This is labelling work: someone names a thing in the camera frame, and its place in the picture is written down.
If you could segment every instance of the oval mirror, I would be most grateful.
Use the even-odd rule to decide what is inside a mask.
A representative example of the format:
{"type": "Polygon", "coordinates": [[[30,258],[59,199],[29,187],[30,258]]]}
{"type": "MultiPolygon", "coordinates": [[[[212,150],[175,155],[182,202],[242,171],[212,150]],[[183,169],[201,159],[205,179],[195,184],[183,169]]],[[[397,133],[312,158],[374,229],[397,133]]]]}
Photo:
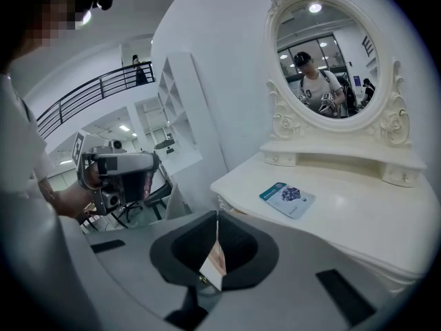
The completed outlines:
{"type": "Polygon", "coordinates": [[[289,87],[310,110],[352,117],[374,97],[375,47],[361,24],[340,8],[317,1],[290,6],[279,19],[276,47],[289,87]]]}

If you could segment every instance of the white shirt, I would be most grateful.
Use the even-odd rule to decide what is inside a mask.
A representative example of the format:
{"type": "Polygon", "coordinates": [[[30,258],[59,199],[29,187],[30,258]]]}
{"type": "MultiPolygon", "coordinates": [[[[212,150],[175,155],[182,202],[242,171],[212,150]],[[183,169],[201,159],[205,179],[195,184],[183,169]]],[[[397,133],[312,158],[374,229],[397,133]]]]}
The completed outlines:
{"type": "MultiPolygon", "coordinates": [[[[329,82],[323,77],[321,72],[318,72],[318,77],[315,80],[303,78],[303,94],[308,98],[309,108],[314,112],[322,105],[322,97],[326,93],[331,93],[335,96],[336,91],[342,88],[337,80],[337,77],[330,71],[325,70],[325,74],[329,78],[329,82]]],[[[298,83],[298,94],[302,94],[300,89],[300,82],[298,83]]]]}
{"type": "Polygon", "coordinates": [[[9,78],[0,74],[0,192],[43,198],[38,182],[54,169],[37,132],[37,121],[17,96],[9,78]]]}

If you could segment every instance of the light fixture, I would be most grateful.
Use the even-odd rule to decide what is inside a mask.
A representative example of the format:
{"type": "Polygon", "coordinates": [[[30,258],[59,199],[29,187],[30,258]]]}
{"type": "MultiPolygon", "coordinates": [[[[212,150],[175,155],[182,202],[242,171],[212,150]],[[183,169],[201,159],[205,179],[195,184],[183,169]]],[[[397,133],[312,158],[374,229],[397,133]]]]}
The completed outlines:
{"type": "Polygon", "coordinates": [[[313,14],[319,12],[320,10],[322,10],[322,6],[319,3],[313,3],[309,7],[309,11],[312,12],[313,14]]]}
{"type": "Polygon", "coordinates": [[[90,17],[92,17],[92,14],[90,13],[90,11],[87,11],[86,14],[83,17],[83,24],[82,24],[82,26],[84,26],[87,22],[90,21],[90,17]]]}

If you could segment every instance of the black metal railing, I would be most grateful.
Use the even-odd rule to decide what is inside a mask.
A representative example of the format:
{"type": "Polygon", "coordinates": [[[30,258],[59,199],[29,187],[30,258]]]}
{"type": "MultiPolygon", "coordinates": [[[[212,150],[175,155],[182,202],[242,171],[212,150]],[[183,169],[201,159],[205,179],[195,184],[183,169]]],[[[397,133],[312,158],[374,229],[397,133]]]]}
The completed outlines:
{"type": "Polygon", "coordinates": [[[150,61],[102,74],[70,91],[40,115],[37,119],[39,134],[45,139],[92,104],[118,92],[151,82],[155,82],[155,78],[150,61]]]}

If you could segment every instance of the blue and white package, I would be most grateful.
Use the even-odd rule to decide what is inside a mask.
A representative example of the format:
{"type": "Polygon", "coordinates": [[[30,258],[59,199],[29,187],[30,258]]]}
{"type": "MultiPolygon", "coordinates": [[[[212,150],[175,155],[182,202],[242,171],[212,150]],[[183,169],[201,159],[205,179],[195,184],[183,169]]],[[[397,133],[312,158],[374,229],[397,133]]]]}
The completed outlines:
{"type": "Polygon", "coordinates": [[[301,218],[316,199],[315,195],[285,183],[276,183],[259,196],[275,209],[293,219],[301,218]]]}

